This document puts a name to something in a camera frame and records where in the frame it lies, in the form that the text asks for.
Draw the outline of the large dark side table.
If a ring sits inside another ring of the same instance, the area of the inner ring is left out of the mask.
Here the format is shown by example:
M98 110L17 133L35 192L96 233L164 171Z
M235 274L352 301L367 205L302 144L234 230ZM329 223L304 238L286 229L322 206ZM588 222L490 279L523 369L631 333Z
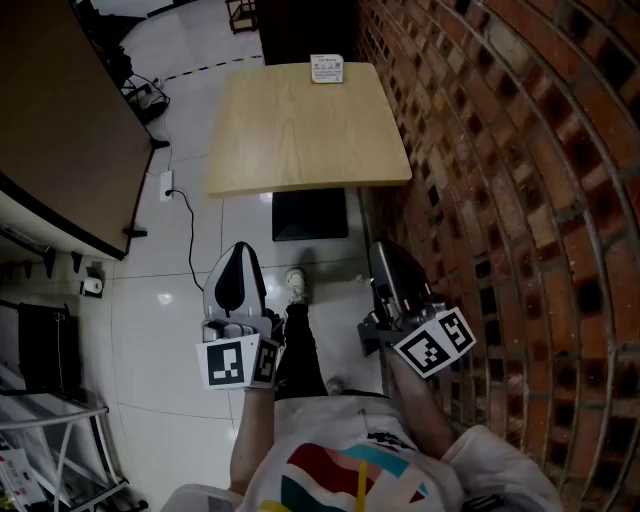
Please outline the large dark side table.
M69 0L0 0L0 226L124 259L157 147Z

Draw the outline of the metal trolley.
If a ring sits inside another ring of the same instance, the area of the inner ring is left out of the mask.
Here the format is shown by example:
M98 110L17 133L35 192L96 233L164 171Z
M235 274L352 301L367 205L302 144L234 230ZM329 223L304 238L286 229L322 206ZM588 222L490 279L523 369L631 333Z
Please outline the metal trolley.
M233 34L258 29L255 0L225 0Z

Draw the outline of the grey box device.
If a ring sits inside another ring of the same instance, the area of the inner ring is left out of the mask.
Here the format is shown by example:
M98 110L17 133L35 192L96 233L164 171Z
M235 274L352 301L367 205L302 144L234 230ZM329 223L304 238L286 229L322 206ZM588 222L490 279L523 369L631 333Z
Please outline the grey box device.
M234 512L242 500L230 490L187 484L172 493L160 512Z

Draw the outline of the person's left forearm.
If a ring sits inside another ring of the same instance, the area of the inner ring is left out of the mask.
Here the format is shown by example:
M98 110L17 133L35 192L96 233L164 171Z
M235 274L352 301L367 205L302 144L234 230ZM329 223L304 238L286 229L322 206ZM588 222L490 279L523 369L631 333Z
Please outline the person's left forearm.
M271 389L244 394L240 427L230 462L230 490L244 496L260 464L274 443L274 400Z

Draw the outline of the dark cabinet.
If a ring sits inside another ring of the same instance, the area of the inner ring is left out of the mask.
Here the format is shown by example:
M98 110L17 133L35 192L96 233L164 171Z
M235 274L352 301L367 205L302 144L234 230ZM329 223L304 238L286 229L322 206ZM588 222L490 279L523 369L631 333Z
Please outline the dark cabinet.
M308 63L312 54L356 59L356 0L255 0L264 64Z

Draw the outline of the person's right forearm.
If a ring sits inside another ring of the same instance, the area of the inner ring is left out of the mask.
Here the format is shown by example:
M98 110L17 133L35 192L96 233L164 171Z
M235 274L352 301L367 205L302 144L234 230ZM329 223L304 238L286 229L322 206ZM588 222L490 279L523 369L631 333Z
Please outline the person's right forearm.
M395 351L387 352L397 397L414 443L425 455L441 459L456 433L437 404L428 383Z

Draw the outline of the white shirt with colourful print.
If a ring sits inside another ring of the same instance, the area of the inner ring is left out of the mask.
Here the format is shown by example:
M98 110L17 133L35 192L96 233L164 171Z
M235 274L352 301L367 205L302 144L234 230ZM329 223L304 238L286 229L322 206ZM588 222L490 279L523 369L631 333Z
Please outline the white shirt with colourful print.
M563 512L538 465L484 426L435 459L386 398L297 398L275 409L274 445L237 512L461 512L489 494L504 499L497 512Z

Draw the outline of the metal rack with papers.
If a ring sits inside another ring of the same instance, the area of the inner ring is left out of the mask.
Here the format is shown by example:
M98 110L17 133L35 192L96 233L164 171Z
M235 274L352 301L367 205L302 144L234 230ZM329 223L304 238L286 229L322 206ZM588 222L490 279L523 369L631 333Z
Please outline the metal rack with papers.
M140 512L107 436L106 405L0 388L0 512Z

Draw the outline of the black table base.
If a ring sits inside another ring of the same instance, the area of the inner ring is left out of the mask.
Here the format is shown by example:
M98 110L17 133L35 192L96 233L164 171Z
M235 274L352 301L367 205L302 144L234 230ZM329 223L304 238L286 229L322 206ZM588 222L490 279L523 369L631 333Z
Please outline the black table base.
M274 192L274 242L346 238L348 222L342 188Z

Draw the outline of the person's black trouser leg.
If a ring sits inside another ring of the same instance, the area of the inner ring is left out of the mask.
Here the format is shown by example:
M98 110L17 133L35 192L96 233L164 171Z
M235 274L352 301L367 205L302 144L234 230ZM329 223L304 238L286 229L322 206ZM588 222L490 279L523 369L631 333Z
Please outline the person's black trouser leg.
M308 306L290 304L286 314L285 349L276 370L275 400L327 396L309 325Z

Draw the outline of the wooden table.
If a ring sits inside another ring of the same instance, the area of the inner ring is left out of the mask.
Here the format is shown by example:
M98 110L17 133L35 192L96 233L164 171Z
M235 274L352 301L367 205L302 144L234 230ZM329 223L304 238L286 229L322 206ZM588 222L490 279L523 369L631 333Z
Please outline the wooden table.
M212 198L402 185L412 177L387 97L370 63L316 84L308 63L230 73L208 150Z

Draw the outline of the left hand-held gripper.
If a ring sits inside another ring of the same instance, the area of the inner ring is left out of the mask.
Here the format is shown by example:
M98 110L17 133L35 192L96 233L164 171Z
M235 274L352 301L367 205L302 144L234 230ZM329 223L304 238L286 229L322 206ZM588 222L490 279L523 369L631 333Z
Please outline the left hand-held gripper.
M202 323L203 341L196 352L205 389L274 386L280 342L273 339L273 332L280 321L274 323L269 316L261 316L265 298L254 249L246 242L237 242L216 262L204 286L206 319ZM229 316L233 311L249 316Z

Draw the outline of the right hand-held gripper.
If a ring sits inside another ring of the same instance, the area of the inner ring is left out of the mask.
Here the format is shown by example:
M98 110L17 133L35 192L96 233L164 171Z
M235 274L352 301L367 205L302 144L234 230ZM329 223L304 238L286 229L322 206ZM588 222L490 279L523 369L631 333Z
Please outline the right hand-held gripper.
M386 320L417 314L430 295L424 268L402 246L382 240L369 249L369 263L375 309ZM418 317L395 327L384 324L372 313L361 322L358 335L366 356L392 350L421 378L427 379L459 360L475 344L476 338L459 307L428 304Z

